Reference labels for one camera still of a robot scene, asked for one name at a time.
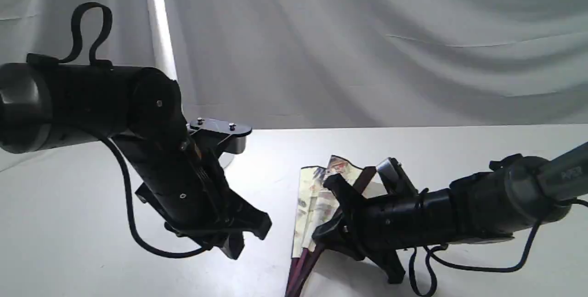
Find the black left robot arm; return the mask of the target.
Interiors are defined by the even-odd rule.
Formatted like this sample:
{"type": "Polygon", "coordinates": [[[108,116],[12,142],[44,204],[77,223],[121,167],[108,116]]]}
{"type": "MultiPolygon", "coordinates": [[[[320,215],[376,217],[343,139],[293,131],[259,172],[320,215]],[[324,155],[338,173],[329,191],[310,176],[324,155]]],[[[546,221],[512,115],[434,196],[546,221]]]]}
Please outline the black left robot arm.
{"type": "Polygon", "coordinates": [[[231,190],[219,163],[225,152],[242,153],[251,132],[212,118],[189,123],[178,82],[153,67],[1,66],[1,148],[30,153],[103,143],[120,166],[131,236],[159,257],[189,258],[218,247],[237,259],[245,232],[266,238],[269,214],[231,190]],[[146,243],[136,228],[135,196],[162,216],[167,231],[199,249],[166,252],[146,243]]]}

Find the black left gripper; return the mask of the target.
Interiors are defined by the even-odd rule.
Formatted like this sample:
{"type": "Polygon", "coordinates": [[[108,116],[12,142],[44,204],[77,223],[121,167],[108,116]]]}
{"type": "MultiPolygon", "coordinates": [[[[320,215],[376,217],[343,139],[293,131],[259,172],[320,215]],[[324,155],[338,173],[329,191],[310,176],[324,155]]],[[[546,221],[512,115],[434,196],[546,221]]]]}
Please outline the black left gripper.
{"type": "Polygon", "coordinates": [[[220,247],[236,260],[245,232],[263,240],[268,213],[231,190],[219,157],[200,150],[187,129],[181,91],[160,70],[111,70],[116,117],[111,141],[142,179],[136,191],[124,188],[131,234],[136,242],[133,200],[137,197],[164,218],[164,228],[201,247],[220,247]]]}

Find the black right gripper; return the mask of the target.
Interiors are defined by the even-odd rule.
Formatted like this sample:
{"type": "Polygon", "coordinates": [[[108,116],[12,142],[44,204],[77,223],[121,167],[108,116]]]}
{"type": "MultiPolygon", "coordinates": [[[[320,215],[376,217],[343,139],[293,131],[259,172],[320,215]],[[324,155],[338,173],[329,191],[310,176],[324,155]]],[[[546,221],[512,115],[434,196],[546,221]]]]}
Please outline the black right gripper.
{"type": "Polygon", "coordinates": [[[325,223],[344,218],[347,239],[320,238],[317,246],[355,261],[367,258],[386,274],[389,284],[401,284],[406,272],[393,250],[460,240],[458,206],[451,189],[365,198],[367,185],[367,173],[361,173],[352,185],[340,174],[326,179],[324,186],[339,207],[325,223]]]}

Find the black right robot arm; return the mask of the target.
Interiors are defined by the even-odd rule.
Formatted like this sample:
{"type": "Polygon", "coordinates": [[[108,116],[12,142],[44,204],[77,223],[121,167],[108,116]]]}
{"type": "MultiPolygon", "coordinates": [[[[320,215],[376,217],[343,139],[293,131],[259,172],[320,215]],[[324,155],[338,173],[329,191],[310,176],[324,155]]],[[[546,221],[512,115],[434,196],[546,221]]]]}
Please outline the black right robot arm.
{"type": "Polygon", "coordinates": [[[553,160],[517,153],[436,191],[417,190],[401,164],[377,168],[386,195],[364,197],[340,175],[325,187],[340,214],[313,233],[317,243],[341,252],[406,249],[445,243],[497,243],[538,220],[567,215],[563,201],[587,194],[587,144],[553,160]]]}

